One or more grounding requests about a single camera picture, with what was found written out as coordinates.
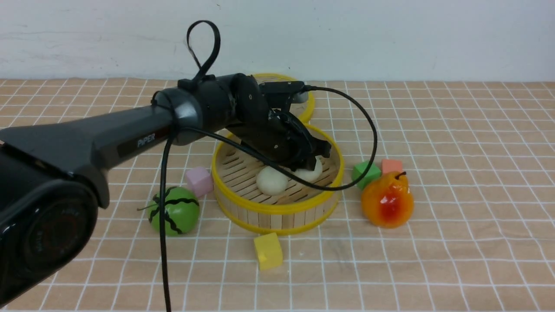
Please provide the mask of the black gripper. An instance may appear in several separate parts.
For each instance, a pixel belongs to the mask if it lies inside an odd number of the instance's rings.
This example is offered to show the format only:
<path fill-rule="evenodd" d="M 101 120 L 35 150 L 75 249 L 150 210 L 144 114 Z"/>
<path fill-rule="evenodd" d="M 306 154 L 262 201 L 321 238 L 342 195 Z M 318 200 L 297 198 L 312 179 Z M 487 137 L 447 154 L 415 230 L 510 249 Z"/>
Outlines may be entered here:
<path fill-rule="evenodd" d="M 253 76 L 226 75 L 230 111 L 225 127 L 250 150 L 288 168 L 314 171 L 318 156 L 330 158 L 332 144 L 308 132 L 293 113 L 272 109 Z"/>

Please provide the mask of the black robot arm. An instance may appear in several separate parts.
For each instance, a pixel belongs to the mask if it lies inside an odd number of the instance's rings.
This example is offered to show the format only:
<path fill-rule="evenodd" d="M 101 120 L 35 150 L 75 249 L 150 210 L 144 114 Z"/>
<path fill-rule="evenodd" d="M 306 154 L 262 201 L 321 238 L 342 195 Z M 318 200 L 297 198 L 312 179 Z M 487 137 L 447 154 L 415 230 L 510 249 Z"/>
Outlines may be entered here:
<path fill-rule="evenodd" d="M 107 172 L 165 142 L 188 145 L 227 129 L 244 152 L 312 169 L 331 144 L 289 112 L 309 87 L 198 73 L 144 107 L 1 130 L 1 306 L 63 268 L 88 243 L 110 201 Z"/>

